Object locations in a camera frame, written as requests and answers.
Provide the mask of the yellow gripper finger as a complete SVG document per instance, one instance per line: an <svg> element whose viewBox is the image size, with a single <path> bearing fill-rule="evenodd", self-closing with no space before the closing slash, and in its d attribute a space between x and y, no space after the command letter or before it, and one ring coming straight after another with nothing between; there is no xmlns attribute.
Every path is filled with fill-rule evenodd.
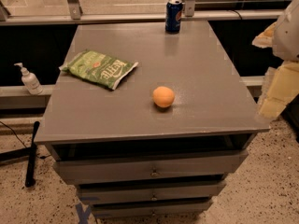
<svg viewBox="0 0 299 224"><path fill-rule="evenodd" d="M263 32L257 35L253 39L252 45L261 49L271 48L276 24L276 22L273 22Z"/></svg>
<svg viewBox="0 0 299 224"><path fill-rule="evenodd" d="M276 119L298 94L299 62L284 61L277 69L269 67L258 100L258 114Z"/></svg>

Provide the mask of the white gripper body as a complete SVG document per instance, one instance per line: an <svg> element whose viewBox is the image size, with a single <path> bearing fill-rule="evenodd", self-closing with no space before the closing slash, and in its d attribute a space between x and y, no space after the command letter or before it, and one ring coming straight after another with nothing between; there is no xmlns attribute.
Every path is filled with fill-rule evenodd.
<svg viewBox="0 0 299 224"><path fill-rule="evenodd" d="M299 0L292 0L278 17L272 50L284 61L299 61Z"/></svg>

